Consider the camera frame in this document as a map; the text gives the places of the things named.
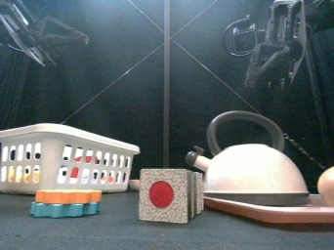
orange sponge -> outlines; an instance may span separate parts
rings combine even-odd
[[[88,204],[100,200],[102,191],[91,189],[43,189],[35,195],[35,202],[44,204]]]

blue sponge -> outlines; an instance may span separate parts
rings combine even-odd
[[[35,217],[80,217],[83,215],[95,215],[99,212],[99,202],[88,204],[44,204],[31,203],[30,214]]]

wooden tray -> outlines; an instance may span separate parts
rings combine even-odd
[[[274,224],[334,224],[334,207],[320,195],[310,196],[310,204],[294,207],[259,206],[231,200],[206,197],[207,207]]]

table surface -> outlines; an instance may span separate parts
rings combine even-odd
[[[0,194],[0,249],[333,249],[334,224],[273,225],[205,208],[186,225],[139,220],[139,194],[104,193],[98,215],[35,218]]]

black curtain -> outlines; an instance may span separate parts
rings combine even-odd
[[[286,154],[301,168],[309,189],[316,191],[322,169],[310,157],[328,167],[333,162],[325,155],[328,145],[318,124],[308,64],[302,63],[295,82],[285,91],[278,86],[250,89],[243,82],[251,57],[234,58],[223,50],[222,33],[227,25],[250,15],[258,28],[266,28],[271,3],[171,0],[166,23],[165,1],[52,0],[44,1],[43,8],[39,1],[28,1],[38,16],[51,16],[71,25],[88,35],[90,43],[86,47],[60,48],[58,65],[50,67],[34,61],[27,63],[20,52],[2,48],[2,129],[43,122],[64,123],[141,147],[132,178],[139,177],[139,169],[162,167],[163,30],[169,24],[170,167],[194,170],[185,157],[194,145],[207,148],[206,128],[219,113],[258,111],[308,151],[309,155],[302,154],[287,143]],[[321,35],[333,41],[333,30]],[[321,105],[333,136],[334,50],[333,43],[326,46],[322,43],[321,37],[313,39],[312,52]],[[12,78],[22,80],[14,83]],[[218,137],[222,147],[270,144],[267,133],[249,122],[226,124]]]

